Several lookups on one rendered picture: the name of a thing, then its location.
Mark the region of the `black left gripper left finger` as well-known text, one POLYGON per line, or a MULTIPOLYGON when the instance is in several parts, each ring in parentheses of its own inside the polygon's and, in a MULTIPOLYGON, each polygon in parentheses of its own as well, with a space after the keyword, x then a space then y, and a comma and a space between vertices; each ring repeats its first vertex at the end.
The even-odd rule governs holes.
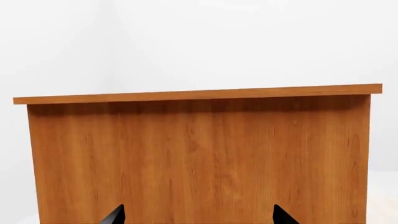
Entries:
POLYGON ((125 224, 124 205, 120 204, 108 216, 106 216, 100 224, 125 224))

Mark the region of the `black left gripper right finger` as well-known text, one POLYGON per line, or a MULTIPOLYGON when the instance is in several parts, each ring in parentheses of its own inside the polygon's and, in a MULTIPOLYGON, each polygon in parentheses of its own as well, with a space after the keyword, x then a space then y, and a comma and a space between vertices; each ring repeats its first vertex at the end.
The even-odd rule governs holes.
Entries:
POLYGON ((297 220, 290 216, 279 205, 274 205, 273 222, 274 224, 299 224, 297 220))

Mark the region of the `wooden desk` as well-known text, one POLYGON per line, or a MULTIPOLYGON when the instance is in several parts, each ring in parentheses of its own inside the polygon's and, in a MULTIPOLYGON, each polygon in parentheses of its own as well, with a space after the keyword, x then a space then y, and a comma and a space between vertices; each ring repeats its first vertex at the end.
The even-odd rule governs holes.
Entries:
POLYGON ((40 224, 365 224, 371 97, 330 85, 14 98, 40 224))

